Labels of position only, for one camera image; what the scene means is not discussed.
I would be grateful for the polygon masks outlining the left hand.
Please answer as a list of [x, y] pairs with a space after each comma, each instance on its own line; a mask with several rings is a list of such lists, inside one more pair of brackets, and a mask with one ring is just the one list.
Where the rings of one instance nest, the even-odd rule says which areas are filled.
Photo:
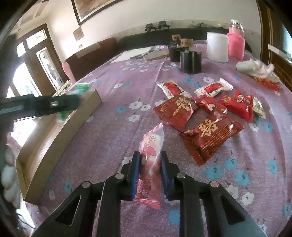
[[3, 186], [3, 196], [14, 208], [21, 206], [21, 190], [16, 170], [16, 158], [11, 147], [6, 145], [3, 154], [4, 167], [1, 171], [1, 184]]

